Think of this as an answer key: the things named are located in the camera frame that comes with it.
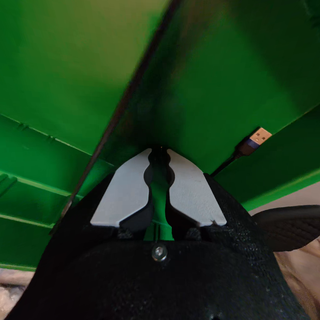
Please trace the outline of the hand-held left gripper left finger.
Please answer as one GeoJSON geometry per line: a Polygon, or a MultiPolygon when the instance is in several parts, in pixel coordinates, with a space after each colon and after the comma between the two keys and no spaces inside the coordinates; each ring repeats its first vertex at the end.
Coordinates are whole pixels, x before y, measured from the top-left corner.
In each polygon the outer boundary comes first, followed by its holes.
{"type": "Polygon", "coordinates": [[[91,218],[91,225],[122,228],[132,233],[150,226],[154,215],[151,152],[151,148],[142,151],[115,171],[91,218]]]}

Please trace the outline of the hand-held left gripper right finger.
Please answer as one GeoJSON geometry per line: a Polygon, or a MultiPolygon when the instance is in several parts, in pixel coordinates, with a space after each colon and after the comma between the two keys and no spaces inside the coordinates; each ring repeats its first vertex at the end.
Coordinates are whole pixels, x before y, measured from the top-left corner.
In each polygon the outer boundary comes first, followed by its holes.
{"type": "Polygon", "coordinates": [[[167,149],[167,155],[169,189],[165,216],[172,232],[226,226],[227,220],[203,171],[172,149],[167,149]]]}

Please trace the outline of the green plastic bin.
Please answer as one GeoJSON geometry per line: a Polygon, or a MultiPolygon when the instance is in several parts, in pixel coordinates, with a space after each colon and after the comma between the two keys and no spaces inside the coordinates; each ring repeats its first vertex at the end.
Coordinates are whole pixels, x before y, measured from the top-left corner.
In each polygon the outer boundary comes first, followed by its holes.
{"type": "MultiPolygon", "coordinates": [[[[1,1],[1,269],[36,270],[170,2],[1,1]]],[[[215,176],[252,214],[319,184],[319,105],[273,138],[215,176]]],[[[124,162],[99,157],[72,205],[124,162]]]]}

